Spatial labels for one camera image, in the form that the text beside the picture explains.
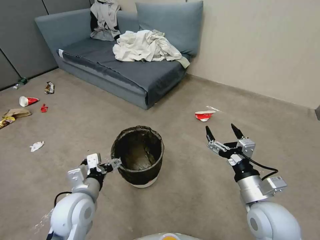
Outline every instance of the red and white paper cup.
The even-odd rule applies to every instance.
[[[197,119],[199,119],[201,122],[206,122],[211,118],[212,114],[214,114],[216,111],[200,111],[196,112],[194,115]]]
[[[35,102],[38,102],[38,101],[39,101],[38,98],[29,98],[29,97],[24,97],[24,96],[21,96],[19,98],[19,104],[21,107],[29,106]]]

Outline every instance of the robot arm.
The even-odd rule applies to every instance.
[[[53,209],[47,240],[84,240],[92,226],[97,199],[108,172],[121,165],[120,159],[101,164],[100,154],[87,156],[79,167],[68,171],[72,193]]]
[[[213,137],[206,126],[208,148],[221,157],[227,158],[232,166],[234,180],[240,187],[241,200],[247,210],[247,222],[257,240],[301,240],[301,230],[295,217],[283,206],[267,201],[287,186],[282,177],[270,177],[277,169],[263,166],[251,159],[255,143],[244,137],[240,129],[231,127],[237,142],[222,144]],[[250,162],[272,170],[262,179]]]

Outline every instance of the beige wall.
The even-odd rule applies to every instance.
[[[134,1],[120,3],[135,11]],[[200,50],[188,73],[317,108],[320,1],[204,0]]]

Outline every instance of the beige carpet floor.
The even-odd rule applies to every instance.
[[[47,81],[56,86],[46,95]],[[0,239],[45,239],[57,193],[69,191],[66,172],[89,153],[108,158],[121,130],[146,125],[163,138],[158,180],[136,189],[108,174],[88,239],[132,240],[172,231],[204,240],[253,239],[233,170],[210,152],[208,124],[221,142],[233,141],[230,123],[256,142],[253,159],[276,167],[288,188],[273,201],[299,221],[303,239],[320,239],[320,122],[314,110],[187,76],[148,111],[62,70],[0,92],[0,113],[37,97],[33,114],[0,130]],[[49,109],[41,113],[45,103]],[[207,122],[194,112],[220,110]],[[37,141],[45,145],[31,153]],[[267,173],[259,169],[261,175]]]

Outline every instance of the trash can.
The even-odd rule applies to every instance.
[[[161,136],[146,126],[123,130],[111,148],[111,158],[121,158],[121,176],[137,188],[152,185],[158,177],[164,152]]]

